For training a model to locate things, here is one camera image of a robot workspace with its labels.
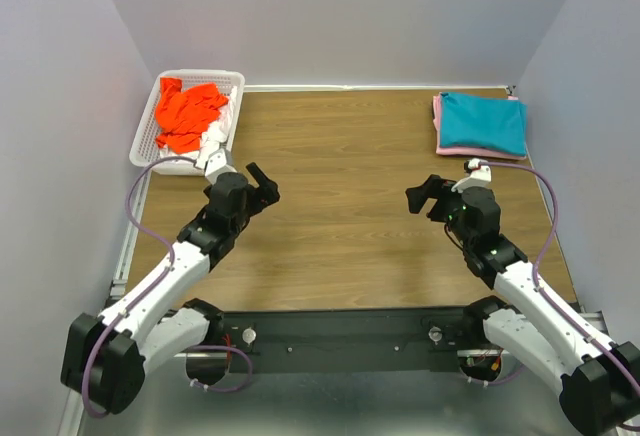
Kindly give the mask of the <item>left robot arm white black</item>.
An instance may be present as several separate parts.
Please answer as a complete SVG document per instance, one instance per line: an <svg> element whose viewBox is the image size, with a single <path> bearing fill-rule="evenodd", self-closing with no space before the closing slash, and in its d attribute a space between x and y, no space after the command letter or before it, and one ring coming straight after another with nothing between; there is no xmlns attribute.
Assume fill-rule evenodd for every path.
<svg viewBox="0 0 640 436"><path fill-rule="evenodd" d="M224 337L222 315L193 300L175 314L172 303L207 276L234 248L250 219L280 199L278 185L255 163L241 173L210 159L207 204L168 243L167 255L122 299L70 325L61 382L82 398L93 418L124 411L146 377L184 350L214 349Z"/></svg>

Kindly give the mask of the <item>orange t shirt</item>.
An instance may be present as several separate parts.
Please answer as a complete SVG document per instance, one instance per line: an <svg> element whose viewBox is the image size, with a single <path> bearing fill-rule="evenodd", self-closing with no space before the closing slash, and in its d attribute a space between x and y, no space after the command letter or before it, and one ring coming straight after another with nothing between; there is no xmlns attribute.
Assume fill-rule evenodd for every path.
<svg viewBox="0 0 640 436"><path fill-rule="evenodd" d="M179 78L160 78L160 100L155 120L161 130L156 137L159 149L183 155L202 147L202 136L211 123L220 119L229 98L215 83L183 89Z"/></svg>

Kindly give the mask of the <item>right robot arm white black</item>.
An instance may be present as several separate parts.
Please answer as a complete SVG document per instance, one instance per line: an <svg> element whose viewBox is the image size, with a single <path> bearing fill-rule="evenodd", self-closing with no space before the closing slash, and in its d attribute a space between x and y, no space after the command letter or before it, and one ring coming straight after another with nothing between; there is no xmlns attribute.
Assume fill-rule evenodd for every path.
<svg viewBox="0 0 640 436"><path fill-rule="evenodd" d="M405 194L458 242L467 267L497 297L472 304L460 323L469 346L496 345L534 373L558 397L566 419L582 435L628 428L639 414L639 350L617 343L576 312L540 276L537 264L500 229L501 208L487 164L472 164L465 178L432 174Z"/></svg>

